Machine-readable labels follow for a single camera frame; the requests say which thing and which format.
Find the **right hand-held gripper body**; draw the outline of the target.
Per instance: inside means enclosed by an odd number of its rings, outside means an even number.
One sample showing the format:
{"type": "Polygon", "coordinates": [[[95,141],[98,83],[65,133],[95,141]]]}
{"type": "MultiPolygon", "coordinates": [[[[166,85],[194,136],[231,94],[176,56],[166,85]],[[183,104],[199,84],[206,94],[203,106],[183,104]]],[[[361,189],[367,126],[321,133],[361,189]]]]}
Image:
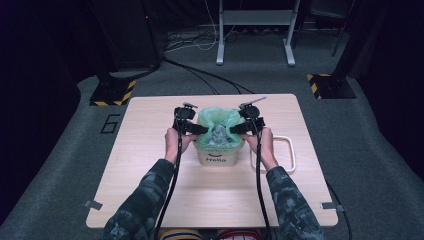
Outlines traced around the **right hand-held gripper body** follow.
{"type": "Polygon", "coordinates": [[[257,135],[263,130],[264,119],[260,116],[260,110],[254,106],[254,103],[261,100],[264,100],[264,97],[239,105],[239,114],[245,119],[245,122],[241,125],[240,133],[251,132],[253,135],[257,135]]]}

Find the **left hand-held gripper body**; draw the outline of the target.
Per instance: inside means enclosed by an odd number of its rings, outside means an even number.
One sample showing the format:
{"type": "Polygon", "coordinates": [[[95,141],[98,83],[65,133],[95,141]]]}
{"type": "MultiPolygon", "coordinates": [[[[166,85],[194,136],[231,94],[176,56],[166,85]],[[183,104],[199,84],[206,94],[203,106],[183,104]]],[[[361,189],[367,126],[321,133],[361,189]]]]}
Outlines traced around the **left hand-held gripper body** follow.
{"type": "Polygon", "coordinates": [[[195,106],[190,103],[184,103],[182,107],[174,109],[173,128],[180,134],[186,134],[189,124],[193,124],[192,120],[196,114],[195,106]]]}

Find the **green plastic trash bag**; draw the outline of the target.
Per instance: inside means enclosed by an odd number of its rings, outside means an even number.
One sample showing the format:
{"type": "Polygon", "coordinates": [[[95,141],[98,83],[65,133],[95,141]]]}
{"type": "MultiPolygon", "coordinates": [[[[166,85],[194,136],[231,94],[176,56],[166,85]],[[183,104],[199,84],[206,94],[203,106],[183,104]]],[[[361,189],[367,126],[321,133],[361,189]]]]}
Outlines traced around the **green plastic trash bag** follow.
{"type": "Polygon", "coordinates": [[[201,144],[209,144],[209,140],[212,137],[213,128],[216,125],[220,124],[226,127],[226,132],[228,136],[232,138],[231,143],[239,143],[240,141],[242,141],[241,137],[238,134],[232,134],[230,132],[230,127],[233,127],[237,124],[241,124],[243,122],[244,119],[235,109],[221,107],[210,107],[202,109],[199,112],[197,123],[199,125],[208,127],[208,132],[206,134],[200,135],[200,137],[196,141],[200,142],[201,144]]]}

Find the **cream trash bin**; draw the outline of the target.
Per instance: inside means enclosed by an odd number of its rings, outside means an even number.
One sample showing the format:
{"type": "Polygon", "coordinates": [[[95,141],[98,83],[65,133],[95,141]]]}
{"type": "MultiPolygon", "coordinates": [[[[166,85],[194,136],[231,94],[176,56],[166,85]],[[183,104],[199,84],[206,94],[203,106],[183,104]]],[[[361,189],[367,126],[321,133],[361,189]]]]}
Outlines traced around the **cream trash bin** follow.
{"type": "Polygon", "coordinates": [[[238,161],[239,151],[243,148],[244,142],[224,145],[201,144],[196,141],[194,144],[199,162],[204,166],[229,167],[234,166],[238,161]]]}

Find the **person's left hand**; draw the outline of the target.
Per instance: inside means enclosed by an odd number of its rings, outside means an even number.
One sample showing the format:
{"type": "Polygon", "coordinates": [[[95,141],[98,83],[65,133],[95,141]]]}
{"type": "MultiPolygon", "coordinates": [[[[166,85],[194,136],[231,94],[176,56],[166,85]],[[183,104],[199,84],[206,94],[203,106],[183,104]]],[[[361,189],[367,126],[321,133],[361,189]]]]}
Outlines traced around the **person's left hand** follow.
{"type": "Polygon", "coordinates": [[[172,164],[176,164],[179,152],[178,146],[181,146],[180,152],[184,153],[190,143],[198,138],[197,135],[182,135],[181,143],[178,143],[178,132],[174,128],[169,128],[165,134],[165,159],[172,164]]]}

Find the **person's right hand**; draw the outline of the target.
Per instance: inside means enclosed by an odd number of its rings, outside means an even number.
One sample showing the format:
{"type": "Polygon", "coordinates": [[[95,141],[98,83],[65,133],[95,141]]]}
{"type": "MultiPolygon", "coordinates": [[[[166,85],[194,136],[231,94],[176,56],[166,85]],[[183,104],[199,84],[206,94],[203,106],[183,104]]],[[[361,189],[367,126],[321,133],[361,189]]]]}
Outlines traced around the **person's right hand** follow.
{"type": "Polygon", "coordinates": [[[261,158],[261,163],[267,171],[278,166],[274,155],[273,133],[270,128],[265,127],[259,135],[242,134],[241,138],[261,158]]]}

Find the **crumpled grey paper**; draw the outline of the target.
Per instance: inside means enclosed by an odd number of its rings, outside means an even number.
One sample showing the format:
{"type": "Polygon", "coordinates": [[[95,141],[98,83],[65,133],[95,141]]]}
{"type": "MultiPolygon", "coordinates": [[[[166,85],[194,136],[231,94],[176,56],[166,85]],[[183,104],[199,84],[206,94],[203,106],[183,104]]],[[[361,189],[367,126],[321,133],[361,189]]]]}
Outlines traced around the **crumpled grey paper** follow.
{"type": "Polygon", "coordinates": [[[228,136],[224,125],[216,125],[212,130],[212,137],[209,140],[210,145],[226,145],[232,142],[232,138],[228,136]]]}

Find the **black stand base yellow stripes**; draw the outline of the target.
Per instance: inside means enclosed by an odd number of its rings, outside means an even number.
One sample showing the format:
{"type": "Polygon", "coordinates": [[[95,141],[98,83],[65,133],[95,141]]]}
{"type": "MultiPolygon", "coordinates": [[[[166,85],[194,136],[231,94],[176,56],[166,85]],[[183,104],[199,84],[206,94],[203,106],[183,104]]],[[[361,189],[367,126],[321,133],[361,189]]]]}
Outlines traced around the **black stand base yellow stripes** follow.
{"type": "Polygon", "coordinates": [[[107,81],[100,81],[90,97],[91,106],[125,105],[136,84],[135,79],[110,76],[107,81]]]}
{"type": "Polygon", "coordinates": [[[308,74],[308,83],[316,99],[355,99],[346,79],[337,80],[331,74],[308,74]]]}

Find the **black cabinet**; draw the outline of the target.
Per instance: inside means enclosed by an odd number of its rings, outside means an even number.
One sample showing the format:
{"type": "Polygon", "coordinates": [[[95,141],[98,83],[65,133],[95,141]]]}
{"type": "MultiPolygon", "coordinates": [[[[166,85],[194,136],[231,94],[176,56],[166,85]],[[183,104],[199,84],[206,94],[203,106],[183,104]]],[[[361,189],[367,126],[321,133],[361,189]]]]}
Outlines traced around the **black cabinet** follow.
{"type": "Polygon", "coordinates": [[[154,0],[90,0],[118,70],[156,70],[166,31],[154,0]]]}

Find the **red and white shoe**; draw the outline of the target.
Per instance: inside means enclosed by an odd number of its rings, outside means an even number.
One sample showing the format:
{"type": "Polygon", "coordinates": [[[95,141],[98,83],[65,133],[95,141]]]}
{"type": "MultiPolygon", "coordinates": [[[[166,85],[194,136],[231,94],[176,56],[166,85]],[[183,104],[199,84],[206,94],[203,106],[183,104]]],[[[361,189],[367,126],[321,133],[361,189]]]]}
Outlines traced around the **red and white shoe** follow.
{"type": "Polygon", "coordinates": [[[217,240],[262,240],[257,229],[227,229],[218,233],[217,240]]]}

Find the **yellow striped shoe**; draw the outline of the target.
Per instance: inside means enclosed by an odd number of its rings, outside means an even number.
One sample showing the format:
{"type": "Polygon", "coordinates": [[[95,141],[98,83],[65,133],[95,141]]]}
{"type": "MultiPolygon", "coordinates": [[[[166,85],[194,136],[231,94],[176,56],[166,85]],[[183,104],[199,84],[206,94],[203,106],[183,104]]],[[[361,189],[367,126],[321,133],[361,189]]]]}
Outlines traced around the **yellow striped shoe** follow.
{"type": "Polygon", "coordinates": [[[197,230],[172,229],[163,232],[159,240],[203,240],[203,236],[197,230]]]}

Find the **black stand pole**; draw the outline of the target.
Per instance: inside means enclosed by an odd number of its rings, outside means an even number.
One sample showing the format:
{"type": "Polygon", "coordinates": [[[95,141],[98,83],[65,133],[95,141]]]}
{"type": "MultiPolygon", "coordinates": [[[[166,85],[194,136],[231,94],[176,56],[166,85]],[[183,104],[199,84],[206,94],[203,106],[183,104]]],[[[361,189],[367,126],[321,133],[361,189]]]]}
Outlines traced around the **black stand pole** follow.
{"type": "Polygon", "coordinates": [[[359,56],[369,28],[370,4],[372,0],[361,0],[350,29],[350,38],[332,73],[334,82],[343,82],[359,56]]]}

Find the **white metal desk frame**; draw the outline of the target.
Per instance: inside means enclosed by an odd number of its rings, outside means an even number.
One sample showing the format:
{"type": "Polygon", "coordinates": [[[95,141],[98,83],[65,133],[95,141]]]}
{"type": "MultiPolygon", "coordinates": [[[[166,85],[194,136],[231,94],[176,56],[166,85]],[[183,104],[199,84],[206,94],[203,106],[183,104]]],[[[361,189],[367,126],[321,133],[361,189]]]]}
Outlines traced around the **white metal desk frame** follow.
{"type": "Polygon", "coordinates": [[[226,10],[224,8],[224,0],[219,0],[219,42],[216,64],[220,66],[224,63],[225,26],[288,26],[289,29],[287,37],[283,40],[283,47],[285,49],[287,64],[289,66],[294,66],[296,62],[291,41],[295,30],[300,2],[301,0],[294,0],[293,7],[290,10],[226,10]]]}

